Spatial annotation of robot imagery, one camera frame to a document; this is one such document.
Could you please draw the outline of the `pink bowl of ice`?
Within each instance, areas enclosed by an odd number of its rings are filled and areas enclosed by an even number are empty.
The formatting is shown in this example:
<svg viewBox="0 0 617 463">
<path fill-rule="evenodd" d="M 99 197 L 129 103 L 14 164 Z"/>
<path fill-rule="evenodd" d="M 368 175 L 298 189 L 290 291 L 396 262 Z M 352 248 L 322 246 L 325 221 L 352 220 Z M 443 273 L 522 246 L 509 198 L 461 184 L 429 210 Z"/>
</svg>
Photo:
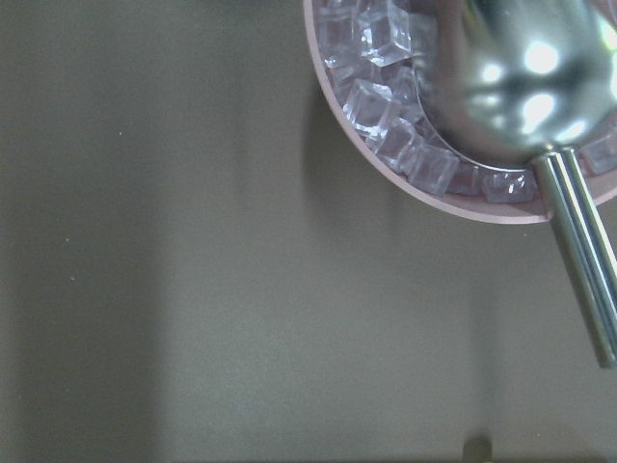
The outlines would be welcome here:
<svg viewBox="0 0 617 463">
<path fill-rule="evenodd" d="M 496 224 L 541 223 L 534 173 L 483 167 L 449 147 L 420 105 L 415 60 L 422 1 L 307 1 L 310 54 L 331 109 L 361 154 L 406 193 L 448 213 Z M 597 4 L 616 31 L 616 5 Z M 593 201 L 616 194 L 616 111 L 577 151 Z"/>
</svg>

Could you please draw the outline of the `metal ice scoop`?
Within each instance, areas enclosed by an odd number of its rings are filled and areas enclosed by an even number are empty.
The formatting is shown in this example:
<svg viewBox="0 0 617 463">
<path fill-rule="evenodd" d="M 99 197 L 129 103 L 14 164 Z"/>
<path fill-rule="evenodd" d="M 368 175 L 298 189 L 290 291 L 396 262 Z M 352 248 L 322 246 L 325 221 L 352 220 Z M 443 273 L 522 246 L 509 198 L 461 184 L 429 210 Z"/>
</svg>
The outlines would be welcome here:
<svg viewBox="0 0 617 463">
<path fill-rule="evenodd" d="M 616 111 L 616 31 L 591 1 L 422 1 L 415 60 L 439 137 L 532 170 L 602 368 L 616 365 L 616 258 L 577 163 Z"/>
</svg>

